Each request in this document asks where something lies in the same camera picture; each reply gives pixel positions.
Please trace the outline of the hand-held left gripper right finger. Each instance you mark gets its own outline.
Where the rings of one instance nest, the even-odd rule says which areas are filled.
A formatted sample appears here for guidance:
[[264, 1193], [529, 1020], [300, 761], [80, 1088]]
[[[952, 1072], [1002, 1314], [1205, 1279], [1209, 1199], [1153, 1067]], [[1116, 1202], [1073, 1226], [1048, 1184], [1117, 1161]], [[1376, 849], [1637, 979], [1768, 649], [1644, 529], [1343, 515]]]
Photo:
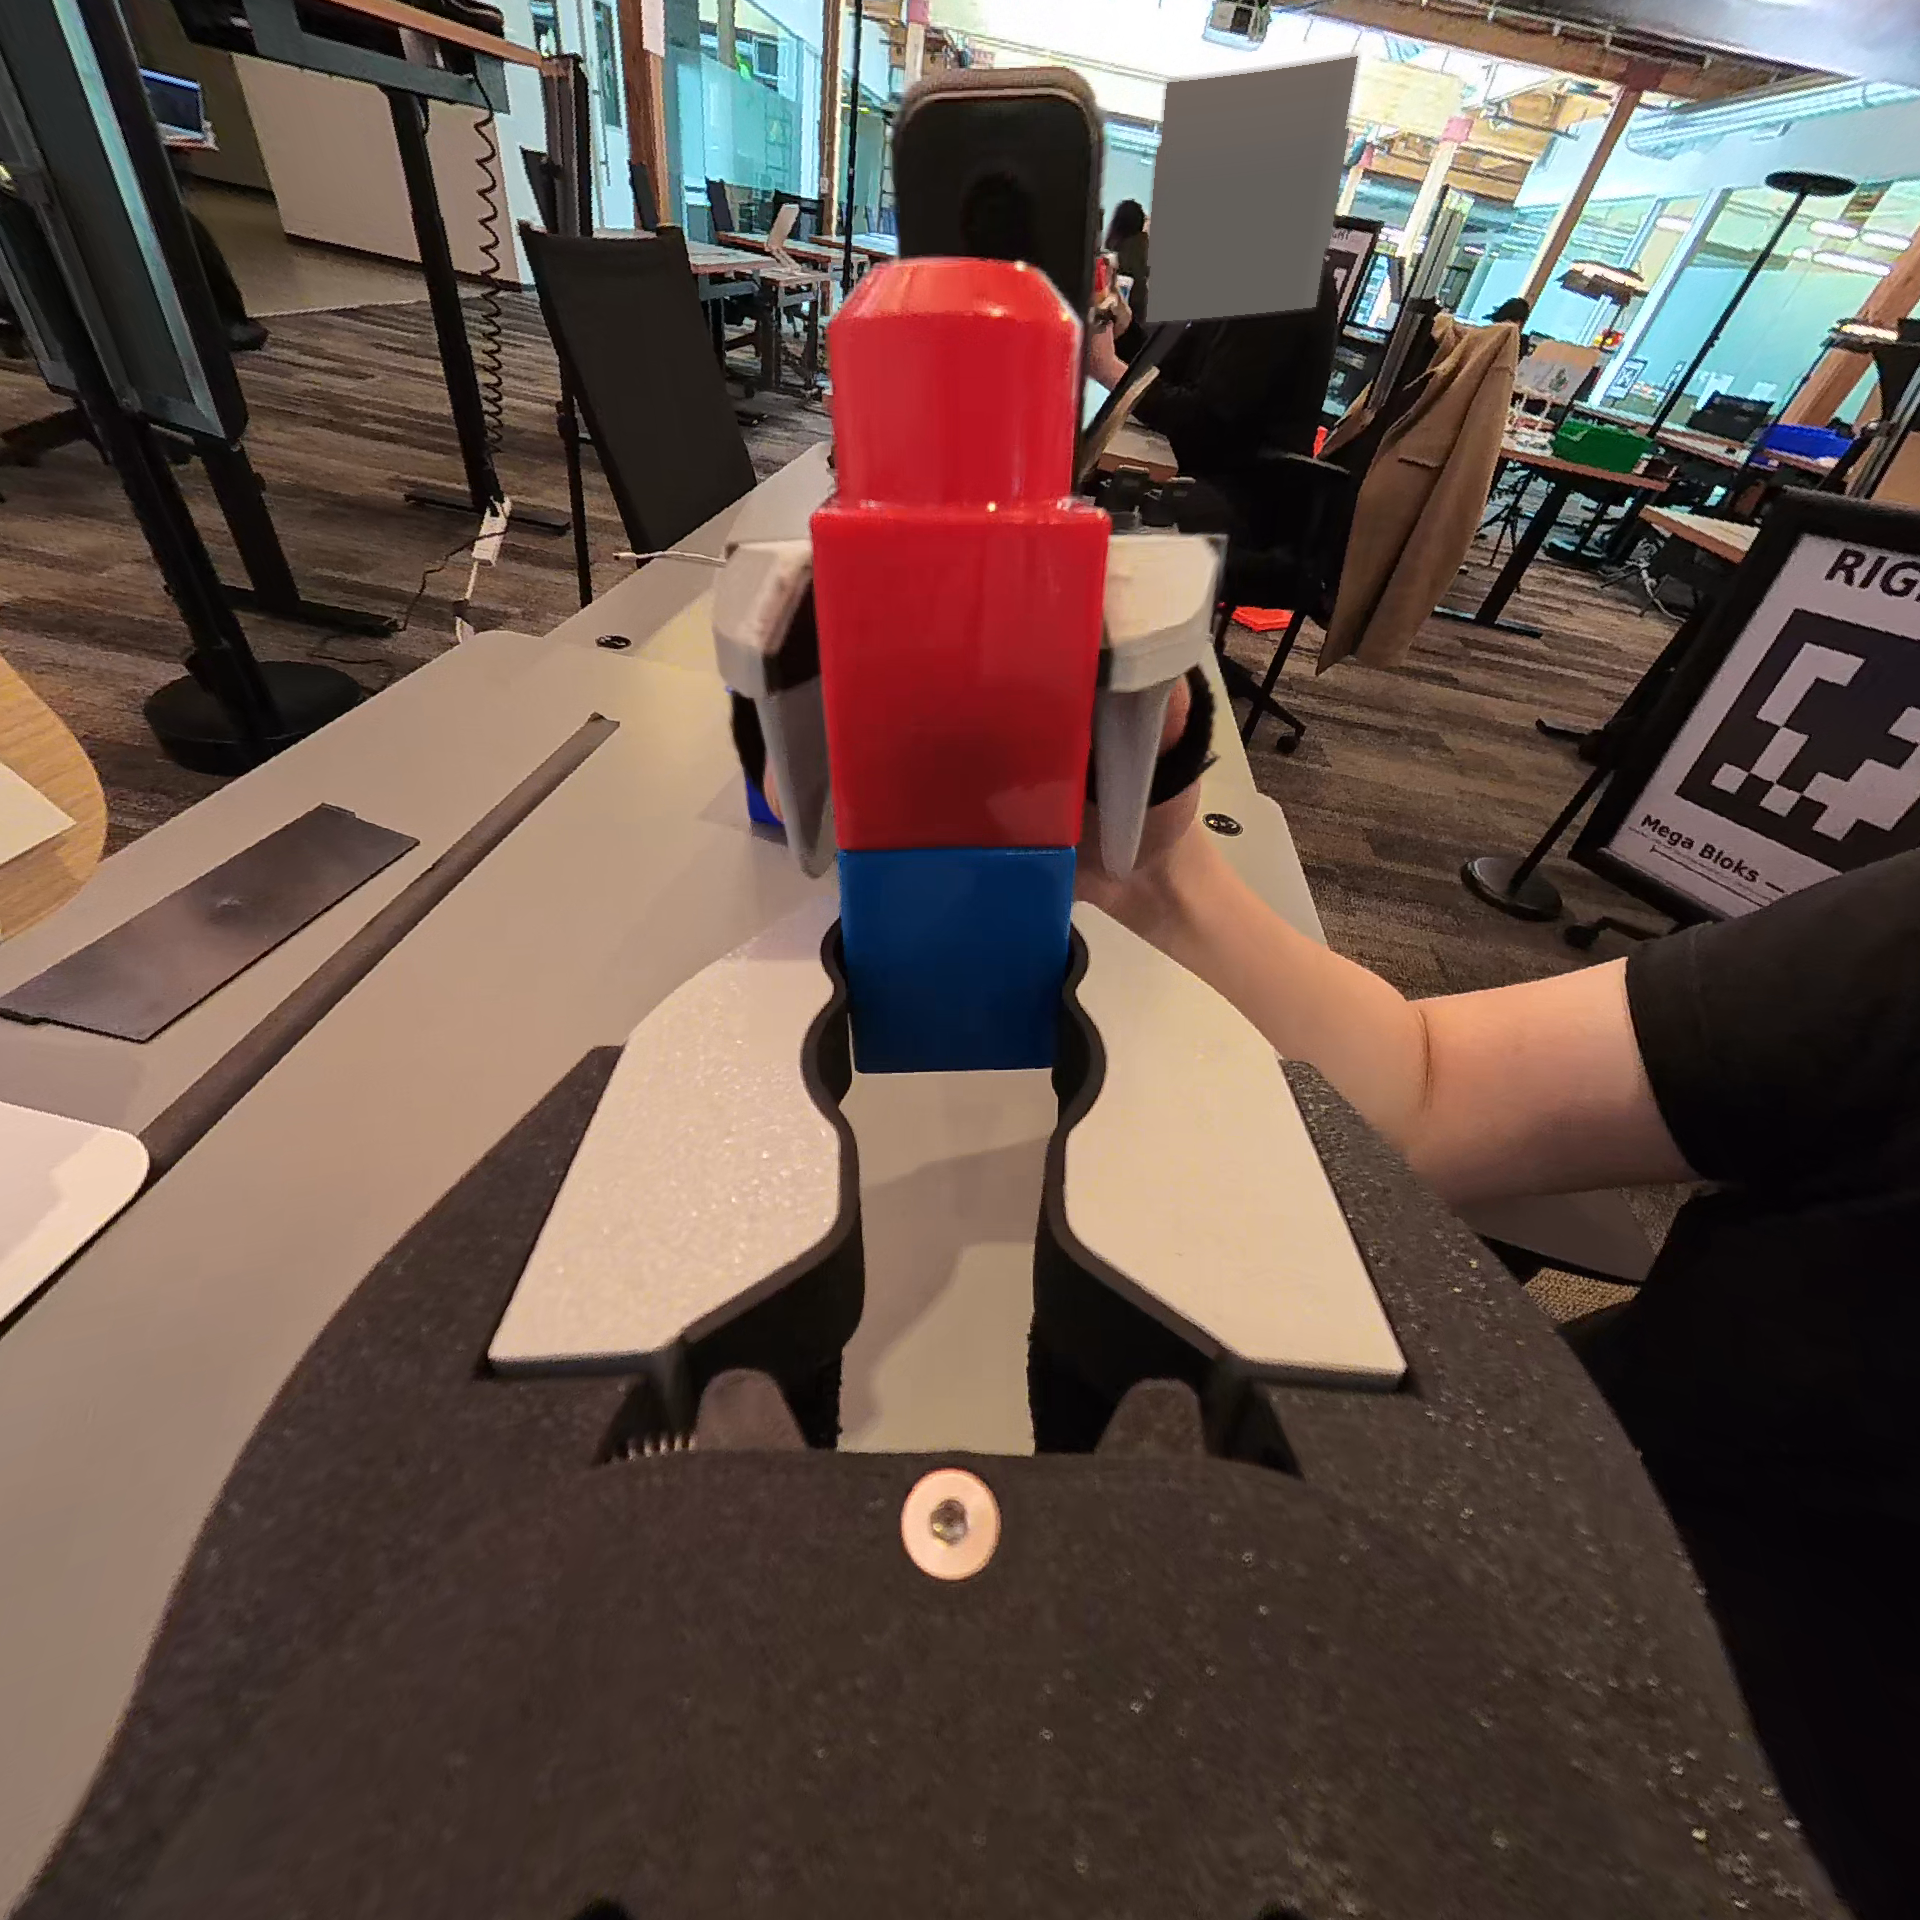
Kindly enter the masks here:
[[1391, 1394], [1407, 1366], [1279, 1056], [1200, 977], [1080, 904], [1050, 1072], [1046, 1345], [1152, 1374]]

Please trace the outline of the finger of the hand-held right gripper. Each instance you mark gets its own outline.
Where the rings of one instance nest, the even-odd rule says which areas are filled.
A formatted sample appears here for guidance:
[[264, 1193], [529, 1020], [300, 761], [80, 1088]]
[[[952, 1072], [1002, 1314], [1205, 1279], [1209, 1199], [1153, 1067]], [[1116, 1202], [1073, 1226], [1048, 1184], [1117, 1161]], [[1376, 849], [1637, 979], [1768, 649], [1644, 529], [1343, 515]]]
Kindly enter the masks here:
[[1128, 879], [1172, 689], [1210, 646], [1224, 536], [1126, 534], [1108, 544], [1093, 706], [1097, 856]]
[[806, 540], [734, 544], [711, 600], [736, 761], [783, 820], [809, 879], [834, 860], [823, 648]]

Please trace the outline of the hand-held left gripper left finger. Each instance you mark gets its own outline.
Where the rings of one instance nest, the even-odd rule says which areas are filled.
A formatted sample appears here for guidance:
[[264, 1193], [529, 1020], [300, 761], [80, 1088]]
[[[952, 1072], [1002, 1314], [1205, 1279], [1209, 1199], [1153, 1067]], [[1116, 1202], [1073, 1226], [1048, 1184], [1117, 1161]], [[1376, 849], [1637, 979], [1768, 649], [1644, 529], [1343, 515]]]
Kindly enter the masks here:
[[824, 1388], [861, 1316], [849, 1084], [836, 900], [804, 900], [630, 1032], [488, 1369], [636, 1376], [672, 1410], [730, 1369]]

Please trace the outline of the red mega block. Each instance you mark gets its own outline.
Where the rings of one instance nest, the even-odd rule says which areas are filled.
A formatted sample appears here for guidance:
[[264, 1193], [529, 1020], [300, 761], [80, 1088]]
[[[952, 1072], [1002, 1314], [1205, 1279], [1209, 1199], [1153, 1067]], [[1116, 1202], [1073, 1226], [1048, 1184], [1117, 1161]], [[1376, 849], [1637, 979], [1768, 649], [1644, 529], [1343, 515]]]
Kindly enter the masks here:
[[829, 351], [809, 544], [839, 847], [1071, 849], [1112, 529], [1071, 487], [1080, 322], [1037, 267], [916, 257]]

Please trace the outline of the blue mega block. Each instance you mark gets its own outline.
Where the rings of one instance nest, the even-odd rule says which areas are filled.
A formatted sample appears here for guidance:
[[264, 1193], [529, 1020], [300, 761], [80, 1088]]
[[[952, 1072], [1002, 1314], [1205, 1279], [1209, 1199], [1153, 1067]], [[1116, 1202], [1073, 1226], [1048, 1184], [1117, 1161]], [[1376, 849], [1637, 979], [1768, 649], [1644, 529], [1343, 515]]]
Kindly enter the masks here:
[[860, 1072], [1050, 1067], [1069, 849], [846, 850], [836, 879]]

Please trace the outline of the person's right forearm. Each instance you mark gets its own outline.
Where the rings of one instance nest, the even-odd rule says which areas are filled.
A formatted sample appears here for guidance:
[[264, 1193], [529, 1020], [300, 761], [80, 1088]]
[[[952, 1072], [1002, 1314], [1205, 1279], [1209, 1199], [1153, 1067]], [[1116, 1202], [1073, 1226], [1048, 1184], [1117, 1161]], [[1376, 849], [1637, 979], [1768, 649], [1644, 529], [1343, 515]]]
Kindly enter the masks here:
[[1224, 857], [1175, 938], [1281, 1060], [1314, 1067], [1454, 1206], [1693, 1172], [1648, 1082], [1625, 962], [1405, 999], [1285, 923]]

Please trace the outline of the person's right hand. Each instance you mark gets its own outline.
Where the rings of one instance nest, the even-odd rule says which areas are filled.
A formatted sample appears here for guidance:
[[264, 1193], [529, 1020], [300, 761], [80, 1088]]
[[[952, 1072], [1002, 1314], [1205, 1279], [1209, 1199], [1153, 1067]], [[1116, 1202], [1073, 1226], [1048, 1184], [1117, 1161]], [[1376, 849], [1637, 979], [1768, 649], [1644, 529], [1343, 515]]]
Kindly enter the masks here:
[[1193, 921], [1196, 900], [1224, 870], [1210, 849], [1209, 831], [1202, 828], [1202, 783], [1213, 764], [1213, 721], [1213, 689], [1209, 674], [1196, 666], [1167, 694], [1146, 786], [1150, 808], [1134, 866], [1125, 875], [1102, 856], [1097, 783], [1087, 779], [1073, 896], [1153, 944], [1165, 944]]

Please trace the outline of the black office chair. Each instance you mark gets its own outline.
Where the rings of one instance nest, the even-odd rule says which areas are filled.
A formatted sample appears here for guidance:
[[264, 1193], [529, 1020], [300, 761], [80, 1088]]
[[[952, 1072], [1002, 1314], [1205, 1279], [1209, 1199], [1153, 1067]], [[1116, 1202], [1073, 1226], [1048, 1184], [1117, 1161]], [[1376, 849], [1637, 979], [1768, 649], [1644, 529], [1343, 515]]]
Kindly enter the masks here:
[[[1263, 451], [1244, 476], [1239, 531], [1230, 536], [1213, 615], [1213, 651], [1230, 697], [1245, 697], [1239, 728], [1252, 746], [1257, 726], [1271, 716], [1279, 728], [1277, 750], [1294, 755], [1304, 723], [1277, 705], [1276, 686], [1304, 619], [1327, 625], [1336, 578], [1353, 529], [1353, 471], [1333, 459], [1289, 451]], [[1281, 608], [1281, 634], [1263, 679], [1230, 662], [1226, 630], [1239, 612]]]

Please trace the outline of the brown coat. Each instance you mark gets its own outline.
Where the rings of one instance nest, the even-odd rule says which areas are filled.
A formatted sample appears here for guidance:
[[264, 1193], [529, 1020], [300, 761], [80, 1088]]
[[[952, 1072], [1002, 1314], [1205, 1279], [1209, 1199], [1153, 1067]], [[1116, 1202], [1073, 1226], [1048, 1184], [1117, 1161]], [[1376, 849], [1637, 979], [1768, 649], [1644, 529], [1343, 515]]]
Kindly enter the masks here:
[[1519, 324], [1429, 318], [1398, 370], [1376, 380], [1324, 455], [1354, 481], [1333, 611], [1314, 664], [1404, 666], [1456, 582], [1501, 457]]

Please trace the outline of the black rectangular pad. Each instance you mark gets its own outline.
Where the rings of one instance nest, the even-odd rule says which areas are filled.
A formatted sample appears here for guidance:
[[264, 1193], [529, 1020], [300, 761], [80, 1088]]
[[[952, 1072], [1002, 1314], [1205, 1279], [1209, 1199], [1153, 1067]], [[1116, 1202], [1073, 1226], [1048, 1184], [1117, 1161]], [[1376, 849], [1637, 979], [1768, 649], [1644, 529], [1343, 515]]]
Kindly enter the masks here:
[[418, 841], [318, 806], [13, 986], [2, 1018], [150, 1043]]

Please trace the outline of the wooden standing desk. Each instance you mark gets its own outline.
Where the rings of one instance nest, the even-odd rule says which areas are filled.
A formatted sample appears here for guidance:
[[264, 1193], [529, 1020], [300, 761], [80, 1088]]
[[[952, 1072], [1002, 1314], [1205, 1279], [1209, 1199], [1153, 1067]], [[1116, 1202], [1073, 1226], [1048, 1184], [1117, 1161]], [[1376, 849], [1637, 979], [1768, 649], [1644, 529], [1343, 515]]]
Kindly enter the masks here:
[[522, 263], [511, 111], [542, 106], [525, 4], [173, 3], [183, 36], [233, 62], [246, 128], [289, 239], [357, 257], [414, 257], [464, 481], [408, 487], [418, 508], [566, 536], [564, 513], [509, 499], [502, 302]]

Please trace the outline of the person's black shirt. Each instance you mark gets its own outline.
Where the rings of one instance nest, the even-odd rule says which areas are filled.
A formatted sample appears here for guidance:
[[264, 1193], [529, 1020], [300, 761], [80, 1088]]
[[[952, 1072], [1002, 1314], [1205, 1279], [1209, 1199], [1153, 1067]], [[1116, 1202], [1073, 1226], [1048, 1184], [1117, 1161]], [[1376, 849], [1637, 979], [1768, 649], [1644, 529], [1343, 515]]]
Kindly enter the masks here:
[[1917, 856], [1625, 966], [1705, 1192], [1574, 1347], [1856, 1915], [1917, 1908]]

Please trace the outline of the black white pattern sign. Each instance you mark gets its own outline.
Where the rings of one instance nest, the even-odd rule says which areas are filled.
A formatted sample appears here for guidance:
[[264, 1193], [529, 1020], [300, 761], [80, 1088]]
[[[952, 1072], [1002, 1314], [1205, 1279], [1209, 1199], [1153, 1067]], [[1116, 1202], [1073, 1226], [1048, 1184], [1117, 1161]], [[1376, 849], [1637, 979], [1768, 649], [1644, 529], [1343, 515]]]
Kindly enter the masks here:
[[1592, 769], [1522, 856], [1460, 883], [1559, 921], [1570, 860], [1672, 926], [1729, 921], [1898, 852], [1917, 834], [1917, 513], [1799, 494], [1669, 640]]

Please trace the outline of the black floor lamp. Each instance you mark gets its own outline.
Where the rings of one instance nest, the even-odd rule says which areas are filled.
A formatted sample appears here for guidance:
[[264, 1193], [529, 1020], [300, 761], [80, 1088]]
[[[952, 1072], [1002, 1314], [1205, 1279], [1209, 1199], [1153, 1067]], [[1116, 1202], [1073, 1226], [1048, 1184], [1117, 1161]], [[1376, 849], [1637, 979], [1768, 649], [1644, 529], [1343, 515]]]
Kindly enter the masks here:
[[1689, 382], [1703, 370], [1705, 361], [1711, 358], [1713, 346], [1719, 343], [1720, 335], [1729, 324], [1733, 316], [1737, 314], [1738, 305], [1745, 299], [1751, 288], [1756, 286], [1758, 276], [1772, 262], [1776, 247], [1782, 242], [1792, 219], [1799, 216], [1800, 206], [1808, 202], [1834, 202], [1834, 200], [1850, 200], [1857, 191], [1857, 180], [1849, 177], [1838, 177], [1830, 171], [1813, 171], [1813, 170], [1778, 170], [1767, 175], [1764, 188], [1773, 195], [1788, 200], [1784, 210], [1781, 214], [1778, 223], [1767, 233], [1764, 244], [1756, 251], [1751, 263], [1745, 265], [1737, 288], [1727, 295], [1725, 305], [1720, 307], [1713, 324], [1703, 337], [1700, 346], [1693, 351], [1692, 360], [1684, 366], [1684, 372], [1676, 378], [1669, 387], [1669, 393], [1658, 403], [1657, 412], [1650, 416], [1646, 425], [1646, 435], [1650, 442], [1658, 438], [1666, 427], [1672, 410], [1687, 396]]

